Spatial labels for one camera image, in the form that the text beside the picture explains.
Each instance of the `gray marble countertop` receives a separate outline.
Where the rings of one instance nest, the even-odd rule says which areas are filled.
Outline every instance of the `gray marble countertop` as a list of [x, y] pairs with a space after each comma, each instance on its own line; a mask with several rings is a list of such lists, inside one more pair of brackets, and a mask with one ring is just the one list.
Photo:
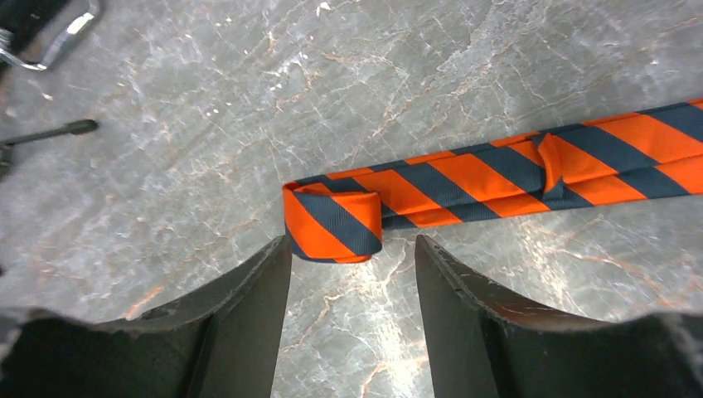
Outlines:
[[[14, 70], [2, 305], [134, 317], [283, 233], [294, 178], [703, 96], [703, 0], [111, 0], [48, 74]], [[703, 310], [703, 199], [424, 230], [542, 303]], [[360, 265], [295, 260], [275, 397], [430, 397], [418, 231]]]

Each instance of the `metal handle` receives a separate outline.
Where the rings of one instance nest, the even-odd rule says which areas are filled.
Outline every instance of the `metal handle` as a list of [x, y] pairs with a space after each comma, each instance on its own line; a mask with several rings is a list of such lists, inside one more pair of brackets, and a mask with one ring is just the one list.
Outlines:
[[88, 0], [88, 10], [69, 23], [51, 42], [49, 48], [39, 62], [25, 62], [10, 52], [12, 33], [0, 28], [0, 60], [10, 65], [19, 66], [27, 70], [44, 71], [59, 59], [59, 57], [75, 43], [80, 34], [88, 30], [95, 19], [100, 15], [102, 7], [100, 0]]

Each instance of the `orange and navy striped tie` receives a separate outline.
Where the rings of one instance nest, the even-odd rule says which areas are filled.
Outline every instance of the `orange and navy striped tie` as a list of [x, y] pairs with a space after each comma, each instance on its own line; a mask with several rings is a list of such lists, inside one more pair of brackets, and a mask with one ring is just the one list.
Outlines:
[[295, 255], [354, 263], [381, 229], [703, 193], [703, 99], [304, 178], [283, 187]]

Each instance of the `necktie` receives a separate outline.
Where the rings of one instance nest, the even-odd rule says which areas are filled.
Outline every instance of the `necktie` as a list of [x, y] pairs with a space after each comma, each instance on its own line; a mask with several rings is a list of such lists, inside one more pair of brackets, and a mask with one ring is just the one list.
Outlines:
[[381, 230], [703, 193], [703, 99], [283, 186], [305, 260], [355, 263]]

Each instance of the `orange stripe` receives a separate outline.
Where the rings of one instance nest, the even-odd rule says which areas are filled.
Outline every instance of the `orange stripe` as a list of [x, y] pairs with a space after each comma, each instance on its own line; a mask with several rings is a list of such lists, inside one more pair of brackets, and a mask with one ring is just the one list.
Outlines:
[[703, 154], [703, 143], [644, 114], [599, 124], [598, 127], [659, 163]]
[[338, 264], [354, 264], [363, 263], [364, 261], [371, 260], [370, 255], [354, 255], [352, 257], [344, 257], [343, 259], [330, 259], [336, 261]]
[[537, 153], [540, 154], [540, 157], [545, 162], [545, 192], [549, 192], [556, 187], [556, 184], [561, 181], [564, 174], [561, 171], [561, 156], [557, 148], [558, 145], [554, 135], [547, 133], [542, 139], [539, 148], [537, 148]]
[[618, 173], [597, 158], [559, 138], [559, 136], [554, 136], [554, 145], [558, 148], [562, 176], [567, 184], [612, 176]]
[[295, 191], [314, 193], [317, 195], [332, 195], [332, 191], [330, 191], [329, 188], [325, 187], [325, 184], [321, 182], [315, 182], [314, 184], [310, 185], [303, 185], [302, 187], [295, 189]]
[[368, 167], [355, 168], [353, 170], [346, 170], [345, 172], [331, 172], [327, 175], [327, 178], [331, 180], [338, 180], [340, 178], [356, 177], [363, 174], [371, 174], [373, 170]]
[[609, 205], [621, 201], [641, 201], [647, 199], [638, 190], [615, 176], [596, 178], [569, 185], [569, 189], [581, 195], [595, 206]]
[[426, 226], [449, 226], [462, 222], [461, 219], [457, 218], [451, 211], [444, 208], [422, 211], [405, 216], [413, 221], [418, 228], [424, 228]]
[[[549, 207], [527, 195], [517, 185], [472, 154], [432, 162], [432, 167], [474, 199], [483, 202], [500, 217], [549, 210]], [[470, 175], [466, 173], [467, 170], [471, 170]]]
[[676, 181], [689, 193], [703, 193], [703, 156], [660, 164], [656, 168]]
[[283, 195], [286, 226], [307, 257], [326, 259], [355, 256], [339, 239], [310, 216], [293, 192], [284, 190]]
[[485, 201], [484, 205], [491, 208], [501, 217], [522, 216], [525, 214], [542, 213], [550, 208], [535, 199], [532, 195], [523, 194], [516, 197], [503, 197]]
[[[381, 201], [392, 211], [407, 216], [415, 224], [415, 214], [424, 211], [437, 210], [438, 215], [443, 215], [443, 220], [458, 220], [450, 211], [443, 209], [440, 205], [428, 198], [422, 191], [413, 184], [407, 182], [403, 177], [393, 170], [385, 170], [374, 174], [355, 177], [365, 189], [378, 192]], [[418, 222], [424, 222], [424, 218], [418, 217]]]
[[455, 155], [454, 153], [450, 151], [444, 151], [444, 152], [437, 152], [437, 153], [431, 153], [429, 155], [423, 155], [423, 156], [416, 156], [414, 158], [406, 159], [405, 161], [408, 164], [418, 164], [418, 163], [427, 163], [432, 160], [437, 160], [437, 159], [444, 159], [444, 158], [454, 158]]
[[511, 145], [510, 148], [515, 152], [519, 153], [520, 155], [524, 156], [525, 158], [530, 159], [537, 166], [545, 166], [544, 161], [542, 161], [542, 157], [539, 153], [537, 153], [537, 148], [535, 148], [535, 144], [533, 144], [532, 141], [527, 141], [525, 143], [515, 143]]

